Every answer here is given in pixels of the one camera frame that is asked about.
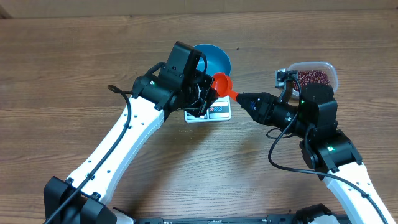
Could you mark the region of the orange scoop blue handle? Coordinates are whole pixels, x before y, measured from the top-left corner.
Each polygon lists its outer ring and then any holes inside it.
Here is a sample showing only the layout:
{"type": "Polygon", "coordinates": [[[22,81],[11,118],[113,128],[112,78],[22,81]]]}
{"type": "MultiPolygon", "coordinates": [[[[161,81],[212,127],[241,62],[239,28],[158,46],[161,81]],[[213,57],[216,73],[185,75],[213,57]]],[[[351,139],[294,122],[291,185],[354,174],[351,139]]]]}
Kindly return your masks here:
{"type": "Polygon", "coordinates": [[[219,72],[213,75],[215,79],[212,83],[212,88],[216,90],[220,98],[229,96],[232,100],[236,101],[238,93],[233,90],[233,82],[225,73],[219,72]]]}

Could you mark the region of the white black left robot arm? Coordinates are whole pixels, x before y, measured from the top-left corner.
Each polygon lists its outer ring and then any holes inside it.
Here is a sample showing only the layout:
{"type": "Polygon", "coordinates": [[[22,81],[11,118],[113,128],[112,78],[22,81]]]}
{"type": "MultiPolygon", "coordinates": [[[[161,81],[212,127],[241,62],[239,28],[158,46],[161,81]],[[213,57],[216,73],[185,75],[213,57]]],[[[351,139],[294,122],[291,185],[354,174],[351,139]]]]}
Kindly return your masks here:
{"type": "Polygon", "coordinates": [[[135,223],[117,208],[108,208],[124,172],[143,144],[178,110],[201,117],[217,98],[214,82],[199,61],[200,50],[177,41],[166,62],[139,76],[130,91],[114,85],[126,107],[94,152],[65,180],[52,177],[44,188],[46,223],[135,223]]]}

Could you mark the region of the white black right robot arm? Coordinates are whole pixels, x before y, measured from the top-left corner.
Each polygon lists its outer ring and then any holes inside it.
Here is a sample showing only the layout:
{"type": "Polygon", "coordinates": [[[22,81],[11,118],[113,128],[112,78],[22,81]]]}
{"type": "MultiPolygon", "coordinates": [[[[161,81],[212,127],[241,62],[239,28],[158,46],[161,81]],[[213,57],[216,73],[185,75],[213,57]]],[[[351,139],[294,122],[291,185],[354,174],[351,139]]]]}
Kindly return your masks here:
{"type": "Polygon", "coordinates": [[[255,122],[302,138],[300,148],[308,169],[293,171],[317,175],[337,198],[351,223],[393,223],[359,151],[337,128],[338,104],[332,87],[308,84],[299,99],[298,106],[293,106],[265,92],[240,93],[236,97],[255,122]]]}

